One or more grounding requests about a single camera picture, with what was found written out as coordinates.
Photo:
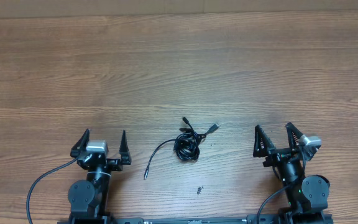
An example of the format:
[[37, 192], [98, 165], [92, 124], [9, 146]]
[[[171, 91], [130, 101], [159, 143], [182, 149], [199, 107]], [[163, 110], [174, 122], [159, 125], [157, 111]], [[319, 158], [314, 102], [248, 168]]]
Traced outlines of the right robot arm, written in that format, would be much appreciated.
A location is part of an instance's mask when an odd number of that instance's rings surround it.
[[[306, 175], [306, 163], [322, 145], [319, 136], [308, 136], [292, 123], [285, 125], [288, 147], [279, 149], [267, 136], [261, 125], [254, 129], [253, 156], [264, 158], [263, 166], [271, 167], [283, 187], [262, 202], [254, 218], [256, 223], [332, 223], [328, 208], [330, 181], [322, 175]], [[284, 192], [288, 207], [276, 215], [263, 215], [266, 204]]]

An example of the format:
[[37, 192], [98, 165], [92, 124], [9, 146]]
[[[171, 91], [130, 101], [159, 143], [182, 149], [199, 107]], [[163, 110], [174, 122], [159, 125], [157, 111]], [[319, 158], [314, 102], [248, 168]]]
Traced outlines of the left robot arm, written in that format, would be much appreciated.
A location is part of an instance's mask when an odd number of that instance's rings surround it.
[[70, 156], [87, 174], [85, 180], [74, 182], [68, 190], [71, 208], [67, 223], [117, 223], [106, 207], [111, 173], [122, 171], [132, 163], [125, 131], [119, 147], [120, 158], [109, 158], [108, 152], [107, 142], [91, 140], [89, 129], [72, 147]]

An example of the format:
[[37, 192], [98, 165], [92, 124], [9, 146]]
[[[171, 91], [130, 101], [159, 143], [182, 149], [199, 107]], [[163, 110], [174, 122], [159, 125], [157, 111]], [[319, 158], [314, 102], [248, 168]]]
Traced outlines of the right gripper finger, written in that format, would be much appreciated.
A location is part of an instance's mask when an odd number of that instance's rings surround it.
[[261, 125], [255, 127], [255, 141], [253, 157], [267, 157], [270, 151], [275, 150], [275, 146], [270, 138], [266, 135]]
[[294, 149], [296, 147], [303, 146], [301, 141], [303, 133], [291, 122], [287, 123], [285, 127], [287, 130], [289, 147]]

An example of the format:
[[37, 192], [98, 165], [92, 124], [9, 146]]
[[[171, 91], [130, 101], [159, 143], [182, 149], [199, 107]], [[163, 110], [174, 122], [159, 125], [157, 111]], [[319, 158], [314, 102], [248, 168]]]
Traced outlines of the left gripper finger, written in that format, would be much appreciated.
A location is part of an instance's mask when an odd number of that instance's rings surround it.
[[77, 143], [71, 148], [70, 156], [78, 157], [82, 151], [86, 150], [86, 146], [90, 140], [90, 131], [86, 129], [82, 137], [77, 141]]
[[120, 143], [120, 147], [119, 147], [119, 154], [121, 156], [121, 164], [122, 165], [131, 165], [132, 158], [131, 158], [131, 154], [129, 152], [129, 148], [127, 145], [127, 136], [126, 136], [125, 130], [123, 130], [123, 132], [122, 132], [121, 143]]

